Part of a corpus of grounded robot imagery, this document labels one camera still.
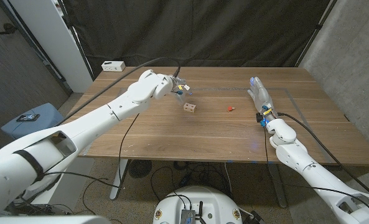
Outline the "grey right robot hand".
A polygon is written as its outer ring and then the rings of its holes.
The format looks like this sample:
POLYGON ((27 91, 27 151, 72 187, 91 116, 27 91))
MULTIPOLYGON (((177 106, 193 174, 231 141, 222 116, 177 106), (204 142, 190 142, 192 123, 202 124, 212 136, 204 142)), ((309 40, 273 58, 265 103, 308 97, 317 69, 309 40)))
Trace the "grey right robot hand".
POLYGON ((248 94, 251 96, 257 112, 263 117, 266 124, 278 118, 272 98, 258 77, 250 78, 248 94))

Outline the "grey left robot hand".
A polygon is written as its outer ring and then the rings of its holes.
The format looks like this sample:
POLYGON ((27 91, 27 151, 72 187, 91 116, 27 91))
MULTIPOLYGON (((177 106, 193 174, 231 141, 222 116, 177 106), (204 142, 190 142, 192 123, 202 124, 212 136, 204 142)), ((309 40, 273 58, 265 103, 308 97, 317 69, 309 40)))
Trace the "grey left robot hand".
POLYGON ((171 93, 175 96, 180 105, 185 103, 186 96, 192 95, 192 89, 185 79, 172 77, 173 88, 171 93))

